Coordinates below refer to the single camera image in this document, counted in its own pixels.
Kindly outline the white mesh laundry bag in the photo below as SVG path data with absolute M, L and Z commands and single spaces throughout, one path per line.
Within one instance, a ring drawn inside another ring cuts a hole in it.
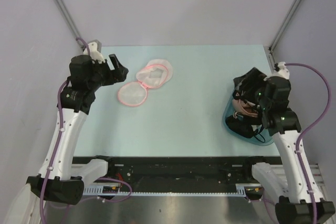
M 118 91 L 118 101 L 123 105 L 142 105 L 148 97 L 148 90 L 158 89 L 171 80 L 173 67 L 165 59 L 153 59 L 138 71 L 135 77 L 136 81 L 123 85 Z

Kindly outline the black bra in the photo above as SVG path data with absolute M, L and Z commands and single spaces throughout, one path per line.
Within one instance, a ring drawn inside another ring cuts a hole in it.
M 240 97 L 244 97 L 245 93 L 249 94 L 253 90 L 258 89 L 266 76 L 267 75 L 261 72 L 259 69 L 253 67 L 246 74 L 240 77 L 235 77 L 233 79 L 233 98 L 237 100 Z

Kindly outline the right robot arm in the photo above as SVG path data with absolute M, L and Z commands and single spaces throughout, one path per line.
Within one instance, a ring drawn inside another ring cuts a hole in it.
M 265 162 L 244 167 L 242 176 L 263 186 L 275 203 L 279 223 L 325 223 L 335 214 L 335 206 L 324 199 L 313 177 L 301 142 L 299 119 L 288 107 L 290 90 L 288 79 L 272 76 L 256 93 L 263 127 L 278 149 L 287 180 L 279 178 Z

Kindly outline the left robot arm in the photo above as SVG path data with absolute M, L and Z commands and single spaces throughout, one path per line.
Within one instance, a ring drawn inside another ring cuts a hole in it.
M 83 124 L 89 115 L 95 92 L 103 86 L 111 86 L 126 80 L 128 69 L 115 54 L 99 62 L 89 55 L 78 55 L 69 64 L 70 75 L 57 94 L 57 123 L 47 156 L 36 176 L 29 176 L 31 192 L 45 201 L 76 205 L 84 188 L 97 179 L 110 182 L 116 169 L 108 159 L 94 158 L 84 165 L 78 175 L 71 171 L 72 159 Z

